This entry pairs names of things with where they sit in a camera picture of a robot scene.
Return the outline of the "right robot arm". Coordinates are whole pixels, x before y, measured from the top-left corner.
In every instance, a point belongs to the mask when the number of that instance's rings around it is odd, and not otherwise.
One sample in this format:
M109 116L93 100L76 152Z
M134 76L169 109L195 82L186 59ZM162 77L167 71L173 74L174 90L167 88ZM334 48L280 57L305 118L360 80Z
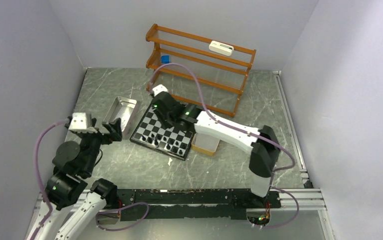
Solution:
M255 207L262 207L268 201L274 167L280 155L278 139L271 127L265 125L258 129L240 125L206 112L199 105L184 105L167 91L154 91L151 96L152 109L164 129L175 127L211 136L249 154L248 168L252 178L249 201Z

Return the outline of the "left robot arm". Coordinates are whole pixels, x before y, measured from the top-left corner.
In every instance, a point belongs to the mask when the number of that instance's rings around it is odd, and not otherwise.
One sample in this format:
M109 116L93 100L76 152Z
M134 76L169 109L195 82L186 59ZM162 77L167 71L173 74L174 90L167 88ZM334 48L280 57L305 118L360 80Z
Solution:
M102 123L107 133L102 133L95 127L96 121L96 118L84 120L69 116L53 123L38 136L33 163L42 201L38 217L27 239L74 240L99 211L121 207L118 187L109 180L100 178L92 184L80 208L68 217L88 185L85 180L92 175L101 146L120 142L123 137L120 118ZM44 183L38 163L40 144L50 130L61 125L80 137L81 141L66 141L57 148L52 160L53 175Z

